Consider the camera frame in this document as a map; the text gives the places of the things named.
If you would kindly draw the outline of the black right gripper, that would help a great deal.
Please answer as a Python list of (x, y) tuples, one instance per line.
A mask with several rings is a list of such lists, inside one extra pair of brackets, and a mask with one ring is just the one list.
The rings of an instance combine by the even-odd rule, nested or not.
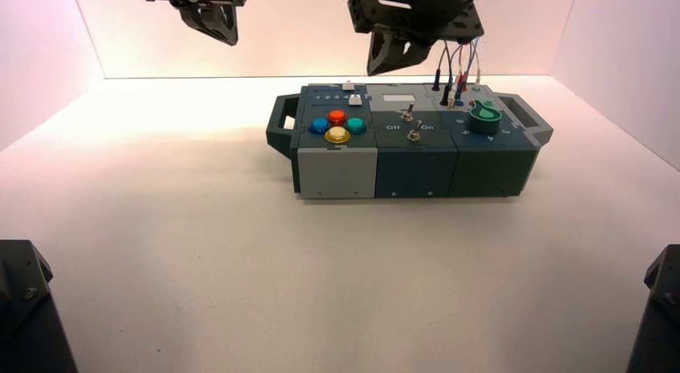
[(354, 30), (372, 32), (369, 76), (423, 62), (436, 40), (468, 43), (484, 35), (475, 0), (348, 0), (347, 5)]

